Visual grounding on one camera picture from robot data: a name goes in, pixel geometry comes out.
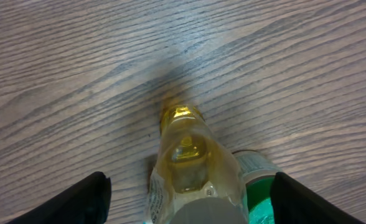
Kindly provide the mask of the green lid white jar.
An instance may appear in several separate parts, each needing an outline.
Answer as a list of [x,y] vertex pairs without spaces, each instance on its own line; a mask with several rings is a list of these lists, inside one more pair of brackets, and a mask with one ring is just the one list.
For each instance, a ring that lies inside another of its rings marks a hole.
[[270,189],[280,168],[256,151],[238,151],[233,155],[246,185],[249,224],[275,224]]

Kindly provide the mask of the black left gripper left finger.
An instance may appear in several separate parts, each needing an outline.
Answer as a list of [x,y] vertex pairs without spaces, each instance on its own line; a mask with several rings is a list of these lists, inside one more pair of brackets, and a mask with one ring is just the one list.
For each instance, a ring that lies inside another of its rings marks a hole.
[[111,179],[94,172],[9,224],[104,224],[111,202]]

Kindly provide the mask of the clear yellow liquid bottle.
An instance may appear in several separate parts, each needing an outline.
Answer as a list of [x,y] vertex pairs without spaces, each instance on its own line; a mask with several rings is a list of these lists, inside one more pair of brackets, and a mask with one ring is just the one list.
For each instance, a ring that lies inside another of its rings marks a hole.
[[149,179],[145,223],[248,223],[237,159],[191,105],[167,109]]

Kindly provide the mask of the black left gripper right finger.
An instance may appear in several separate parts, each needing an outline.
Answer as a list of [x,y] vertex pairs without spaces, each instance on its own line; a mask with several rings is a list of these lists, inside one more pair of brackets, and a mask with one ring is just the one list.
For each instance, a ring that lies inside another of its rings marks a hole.
[[364,224],[284,172],[270,190],[276,224]]

